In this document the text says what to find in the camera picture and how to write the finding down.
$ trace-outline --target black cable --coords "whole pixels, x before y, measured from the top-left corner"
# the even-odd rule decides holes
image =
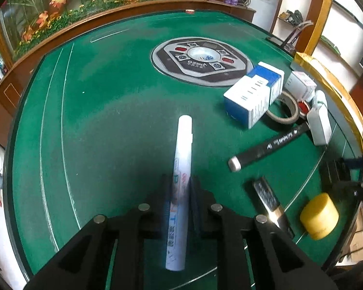
[[[363,249],[363,246],[362,246],[362,247],[359,247],[359,248],[358,248],[357,250],[355,250],[355,251],[348,252],[347,254],[342,255],[342,256],[339,258],[339,261],[340,261],[341,259],[343,259],[344,257],[348,256],[348,255],[351,255],[351,254],[353,254],[353,253],[356,253],[356,252],[358,252],[358,251],[361,251],[362,249]]]

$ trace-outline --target gold trim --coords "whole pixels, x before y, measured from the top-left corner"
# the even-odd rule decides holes
[[[297,52],[293,60],[308,71],[323,87],[323,90],[333,99],[347,120],[360,149],[363,152],[363,116],[348,91],[325,66],[317,59]]]
[[[7,91],[7,89],[8,89],[8,87],[9,86],[12,86],[12,88],[15,90],[15,92],[18,94],[18,96],[20,97],[20,95],[19,95],[19,92],[16,90],[16,88],[12,85],[12,83],[10,83],[8,86],[7,86],[7,88],[4,90],[4,95],[7,97],[7,99],[10,101],[10,103],[12,103],[12,105],[16,108],[16,106],[14,105],[14,103],[10,100],[10,98],[7,96],[7,93],[6,93],[6,91]]]
[[[320,13],[318,14],[318,20],[315,23],[315,28],[312,32],[312,35],[309,39],[307,47],[305,48],[304,53],[308,55],[312,55],[314,50],[318,45],[318,41],[323,33],[325,23],[327,22],[329,10],[331,9],[333,0],[323,0],[321,5]]]

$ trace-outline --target wooden shelf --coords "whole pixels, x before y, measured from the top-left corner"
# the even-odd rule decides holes
[[[296,27],[296,25],[293,25],[292,23],[286,21],[286,20],[283,20],[281,17],[277,17],[279,20],[281,20],[282,22],[285,22],[287,23],[288,25],[292,26],[292,27]]]

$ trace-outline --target white blue box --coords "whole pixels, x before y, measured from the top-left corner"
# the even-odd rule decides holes
[[[223,94],[227,114],[251,128],[282,92],[284,71],[260,62]]]

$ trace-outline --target white box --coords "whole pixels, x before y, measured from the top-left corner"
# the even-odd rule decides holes
[[[269,105],[271,105],[281,95],[284,84],[284,71],[265,62],[260,62],[247,73],[249,77],[254,77],[255,75],[259,75],[269,81],[267,86],[270,87]]]
[[[227,114],[251,128],[268,110],[270,88],[258,75],[242,77],[223,94]]]
[[[322,104],[313,107],[307,114],[307,120],[313,143],[316,146],[328,145],[332,136],[332,129],[327,107]]]
[[[292,71],[284,87],[297,101],[308,101],[317,85],[306,73]]]

